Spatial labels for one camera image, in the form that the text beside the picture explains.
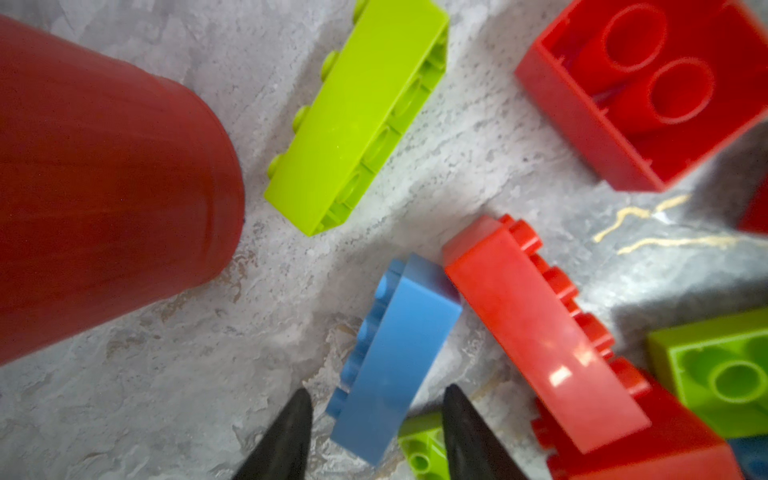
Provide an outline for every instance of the building block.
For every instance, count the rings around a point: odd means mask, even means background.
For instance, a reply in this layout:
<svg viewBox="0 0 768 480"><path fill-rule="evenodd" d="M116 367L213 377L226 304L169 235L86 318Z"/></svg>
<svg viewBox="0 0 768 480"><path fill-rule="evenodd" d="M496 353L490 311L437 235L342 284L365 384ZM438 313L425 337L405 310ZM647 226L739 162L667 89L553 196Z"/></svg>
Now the building block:
<svg viewBox="0 0 768 480"><path fill-rule="evenodd" d="M442 268L415 254L408 263L392 261L375 297L326 410L336 419L331 440L371 465L397 434L462 313Z"/></svg>
<svg viewBox="0 0 768 480"><path fill-rule="evenodd" d="M267 172L264 197L309 236L347 220L445 73L449 17L431 0L358 0L354 20Z"/></svg>
<svg viewBox="0 0 768 480"><path fill-rule="evenodd" d="M728 444L746 480L768 480L768 436L731 439Z"/></svg>
<svg viewBox="0 0 768 480"><path fill-rule="evenodd" d="M576 0L515 73L616 190L672 187L768 113L768 36L738 0Z"/></svg>
<svg viewBox="0 0 768 480"><path fill-rule="evenodd" d="M581 312L576 287L536 251L524 221L480 217L443 247L445 272L582 452L650 426L632 398L647 388L613 336Z"/></svg>
<svg viewBox="0 0 768 480"><path fill-rule="evenodd" d="M768 235L768 178L757 191L752 204L744 214L739 230Z"/></svg>
<svg viewBox="0 0 768 480"><path fill-rule="evenodd" d="M554 480L739 480L728 444L658 382L637 403L653 425L588 454L578 451L548 410L532 425Z"/></svg>
<svg viewBox="0 0 768 480"><path fill-rule="evenodd" d="M397 434L397 442L418 480L450 480L442 413L406 420Z"/></svg>
<svg viewBox="0 0 768 480"><path fill-rule="evenodd" d="M726 439L768 434L768 309L648 335L662 385Z"/></svg>

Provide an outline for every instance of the marble surface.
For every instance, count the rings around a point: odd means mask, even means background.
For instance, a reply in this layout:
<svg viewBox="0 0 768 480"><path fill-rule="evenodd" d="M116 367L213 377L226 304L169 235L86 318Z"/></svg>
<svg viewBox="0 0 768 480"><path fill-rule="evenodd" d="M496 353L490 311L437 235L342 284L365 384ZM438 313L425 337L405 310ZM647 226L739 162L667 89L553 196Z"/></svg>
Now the marble surface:
<svg viewBox="0 0 768 480"><path fill-rule="evenodd" d="M348 36L353 0L0 0L0 13L196 91L232 137L247 192L243 238L218 279L0 369L0 478L228 479L300 386L316 408L309 478L412 478L394 448L374 471L334 445L322 412L388 262L438 260L484 212L533 225L639 365L650 329L766 305L768 243L732 226L768 172L768 125L667 194L614 192L512 76L567 3L445 0L448 74L349 222L310 239L263 200L266 166ZM750 4L768 20L768 1ZM596 242L629 206L647 218ZM647 238L684 241L627 251ZM533 394L470 309L414 412L450 382L531 478L549 478L528 425Z"/></svg>

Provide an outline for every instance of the black pointed object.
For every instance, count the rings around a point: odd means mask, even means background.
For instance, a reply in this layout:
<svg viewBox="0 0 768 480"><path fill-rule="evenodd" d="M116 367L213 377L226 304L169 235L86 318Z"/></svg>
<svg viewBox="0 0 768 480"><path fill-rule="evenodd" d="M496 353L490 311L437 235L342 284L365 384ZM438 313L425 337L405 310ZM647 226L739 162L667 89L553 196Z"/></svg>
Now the black pointed object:
<svg viewBox="0 0 768 480"><path fill-rule="evenodd" d="M311 433L312 399L300 389L232 480L303 480Z"/></svg>
<svg viewBox="0 0 768 480"><path fill-rule="evenodd" d="M451 480L528 480L457 385L445 389L442 429Z"/></svg>

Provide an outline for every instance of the hollow tube inside brick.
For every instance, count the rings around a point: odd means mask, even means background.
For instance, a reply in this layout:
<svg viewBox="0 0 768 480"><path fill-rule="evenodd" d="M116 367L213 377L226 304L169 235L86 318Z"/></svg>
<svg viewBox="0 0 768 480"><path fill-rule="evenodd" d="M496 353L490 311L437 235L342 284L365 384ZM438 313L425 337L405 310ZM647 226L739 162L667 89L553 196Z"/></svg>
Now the hollow tube inside brick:
<svg viewBox="0 0 768 480"><path fill-rule="evenodd" d="M630 5L590 39L571 67L589 94L606 91L653 62L667 41L667 16L649 3Z"/></svg>
<svg viewBox="0 0 768 480"><path fill-rule="evenodd" d="M706 62L679 58L629 84L606 115L623 134L643 134L695 118L714 92L715 75Z"/></svg>

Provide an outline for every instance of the blue toy brick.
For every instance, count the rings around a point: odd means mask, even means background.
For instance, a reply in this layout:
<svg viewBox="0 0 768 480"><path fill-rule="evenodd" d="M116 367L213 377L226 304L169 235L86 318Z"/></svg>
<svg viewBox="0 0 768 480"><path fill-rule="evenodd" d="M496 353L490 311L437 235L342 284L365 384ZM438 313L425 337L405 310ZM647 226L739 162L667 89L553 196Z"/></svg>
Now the blue toy brick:
<svg viewBox="0 0 768 480"><path fill-rule="evenodd" d="M746 480L768 480L768 435L728 440Z"/></svg>
<svg viewBox="0 0 768 480"><path fill-rule="evenodd" d="M441 266L415 254L393 260L326 409L331 439L377 465L461 313Z"/></svg>

